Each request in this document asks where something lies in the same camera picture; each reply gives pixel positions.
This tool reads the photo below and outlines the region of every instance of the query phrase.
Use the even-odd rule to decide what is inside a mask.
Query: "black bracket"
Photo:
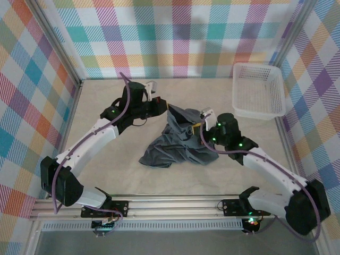
[[[224,199],[222,200],[222,208],[224,216],[269,216],[270,213],[266,211],[250,210],[245,211],[239,199]]]
[[[111,201],[110,210],[116,210],[122,213],[123,217],[128,216],[129,202],[128,201]],[[81,218],[108,218],[112,217],[112,212],[96,211],[84,206],[81,209]]]

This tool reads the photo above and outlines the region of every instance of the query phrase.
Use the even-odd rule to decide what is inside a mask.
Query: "metal frame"
[[[35,16],[35,18],[37,19],[39,25],[44,31],[45,36],[47,37],[52,48],[60,58],[62,64],[69,73],[70,77],[77,86],[80,86],[82,79],[79,77],[76,69],[74,68],[71,60],[69,59],[68,54],[66,53],[61,42],[59,41],[57,34],[55,33],[48,19],[46,18],[44,11],[41,9],[40,5],[37,3],[36,0],[26,0],[26,3],[31,9],[31,12]]]
[[[46,18],[43,10],[39,6],[36,0],[26,0],[27,5],[30,7],[32,13],[35,15],[38,23],[42,27],[46,37],[51,43],[52,47],[56,51],[57,55],[61,59],[61,62],[65,66],[67,72],[71,76],[72,80],[77,85],[75,93],[75,101],[72,107],[70,118],[67,123],[65,135],[63,137],[59,151],[65,148],[67,138],[71,129],[74,114],[78,105],[82,80],[79,77],[76,69],[72,65],[66,51],[61,45],[54,29],[50,25]],[[309,14],[316,5],[317,0],[306,1],[302,7],[299,17],[294,22],[290,35],[286,38],[283,48],[278,53],[278,56],[274,60],[274,66],[280,67],[283,60],[288,54],[290,48],[295,42],[299,35],[304,23],[306,22]],[[296,161],[292,154],[290,144],[288,141],[287,133],[284,129],[283,121],[281,118],[276,118],[276,125],[278,132],[284,146],[284,151],[290,165],[290,169],[298,174]],[[129,215],[126,220],[150,220],[150,219],[228,219],[236,217],[224,217],[223,212],[216,208],[216,205],[222,199],[235,199],[238,195],[119,195],[115,196],[115,200],[128,200],[129,204]],[[53,214],[52,201],[51,200],[37,200],[35,207],[31,215],[31,229],[29,233],[29,239],[24,249],[21,250],[21,254],[34,254],[41,229],[43,228],[44,221],[46,220],[89,220],[80,218],[81,206],[75,205],[71,207],[63,207],[58,215]],[[317,249],[322,254],[336,254],[330,243],[329,235],[323,226],[321,229],[321,236],[316,243]]]
[[[282,49],[278,52],[277,57],[273,62],[273,66],[281,67],[284,59],[286,58],[288,52],[292,48],[295,40],[300,34],[303,25],[306,23],[309,15],[313,11],[318,0],[306,0],[298,14],[298,17],[292,24],[291,30],[283,42]]]
[[[229,216],[217,209],[223,199],[238,199],[238,195],[116,195],[112,200],[129,201],[129,213],[124,220],[192,220],[192,219],[245,219],[257,216]],[[30,220],[103,220],[81,218],[82,206],[62,207],[57,215],[52,200],[37,200]]]

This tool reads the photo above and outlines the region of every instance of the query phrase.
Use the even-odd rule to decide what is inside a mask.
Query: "plaid fabric backdrop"
[[[18,254],[75,85],[24,0],[0,0],[0,254]]]
[[[340,254],[340,0],[319,1],[290,50],[282,74],[284,117],[300,174],[323,182],[327,228]]]
[[[304,0],[41,0],[84,78],[230,77],[270,63]]]

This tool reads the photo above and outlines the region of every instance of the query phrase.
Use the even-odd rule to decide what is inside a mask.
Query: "purple cable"
[[[320,232],[321,232],[321,220],[320,220],[320,214],[319,214],[319,211],[318,211],[318,208],[317,208],[317,205],[315,204],[315,201],[313,199],[313,197],[311,196],[311,194],[308,192],[308,190],[297,180],[295,179],[294,176],[290,175],[289,173],[287,173],[282,167],[280,167],[279,165],[277,165],[275,162],[267,159],[266,157],[260,155],[260,154],[257,154],[255,152],[252,152],[252,151],[247,151],[247,150],[230,150],[230,151],[222,151],[222,150],[215,150],[214,148],[210,147],[209,144],[205,141],[204,139],[204,136],[203,136],[203,123],[205,122],[205,119],[207,117],[209,117],[210,114],[207,114],[203,120],[202,120],[202,123],[200,125],[200,136],[201,136],[201,140],[203,142],[203,144],[211,151],[213,152],[216,152],[218,154],[234,154],[234,153],[243,153],[243,154],[250,154],[250,155],[253,155],[253,156],[256,156],[268,163],[270,163],[272,166],[274,166],[276,169],[278,169],[281,173],[283,173],[284,175],[286,175],[289,179],[291,179],[292,181],[294,181],[302,190],[303,192],[307,195],[308,199],[310,200],[312,206],[313,206],[313,209],[314,209],[314,212],[315,212],[315,216],[316,216],[316,219],[317,219],[317,231],[316,231],[316,234],[315,234],[315,237],[313,237],[312,239],[305,239],[301,236],[299,236],[296,231],[292,230],[289,226],[287,226],[286,224],[284,224],[282,222],[282,220],[280,220],[279,218],[277,218],[277,216],[275,216],[293,235],[295,235],[298,239],[300,240],[303,240],[303,241],[306,241],[306,242],[315,242],[319,236],[320,236]]]
[[[120,75],[123,77],[123,80],[125,82],[125,86],[126,86],[126,90],[127,90],[127,103],[123,109],[123,111],[120,113],[120,115],[117,116],[117,118],[115,118],[114,120],[112,120],[111,122],[107,123],[106,125],[98,128],[97,130],[95,130],[92,133],[87,134],[87,136],[85,136],[83,139],[81,139],[73,148],[72,150],[70,150],[70,152],[67,154],[67,156],[61,161],[61,163],[59,164],[57,170],[55,171],[55,174],[53,176],[53,180],[52,180],[52,202],[53,202],[53,210],[54,210],[54,214],[57,214],[62,206],[62,204],[60,204],[57,207],[57,199],[56,199],[56,182],[57,182],[57,177],[58,174],[60,172],[60,169],[62,168],[62,166],[66,163],[67,161],[67,157],[71,157],[72,154],[75,152],[75,150],[77,150],[79,148],[79,146],[81,146],[87,139],[89,139],[91,136],[97,134],[98,132],[100,132],[101,130],[107,128],[108,126],[111,126],[113,123],[115,123],[117,120],[119,120],[128,110],[129,104],[130,104],[130,88],[129,88],[129,82],[131,82],[124,74],[120,73]]]

